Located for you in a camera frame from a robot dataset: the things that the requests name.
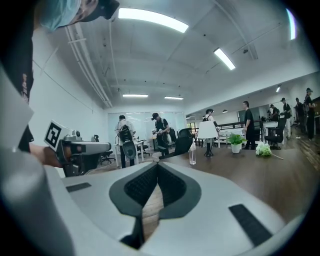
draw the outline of white pot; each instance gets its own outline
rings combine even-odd
[[[241,147],[242,147],[242,143],[237,145],[231,144],[232,153],[239,153]]]

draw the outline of clear bottle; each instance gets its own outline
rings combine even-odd
[[[194,142],[192,142],[192,145],[189,149],[189,162],[190,162],[190,165],[195,165],[197,163],[196,145]]]

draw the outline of potted plant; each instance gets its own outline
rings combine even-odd
[[[234,133],[231,133],[230,137],[227,140],[231,143],[232,153],[239,153],[242,147],[242,142],[247,141],[241,135]]]

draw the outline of fluorescent light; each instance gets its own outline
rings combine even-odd
[[[133,19],[146,22],[153,22],[172,28],[174,30],[178,30],[182,33],[184,33],[189,27],[187,24],[184,24],[179,20],[148,10],[120,8],[118,17],[119,19]]]
[[[140,97],[140,98],[147,98],[148,95],[145,95],[145,94],[123,94],[123,97]]]
[[[217,55],[220,58],[220,60],[222,60],[230,70],[233,70],[236,68],[235,65],[228,58],[228,56],[220,48],[216,49],[214,51],[214,54]]]
[[[183,100],[184,98],[180,98],[180,97],[169,97],[169,96],[165,96],[165,99],[170,99],[170,100]]]
[[[292,39],[295,39],[297,37],[295,17],[293,16],[293,14],[288,9],[286,9],[286,12],[288,13],[288,16],[289,16],[290,40],[292,40]]]

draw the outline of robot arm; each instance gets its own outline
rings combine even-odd
[[[83,156],[96,156],[111,149],[109,142],[83,141],[78,130],[72,130],[54,120],[48,126],[44,142],[55,152],[66,177],[85,173],[82,168]],[[66,148],[70,149],[71,156],[66,155]]]

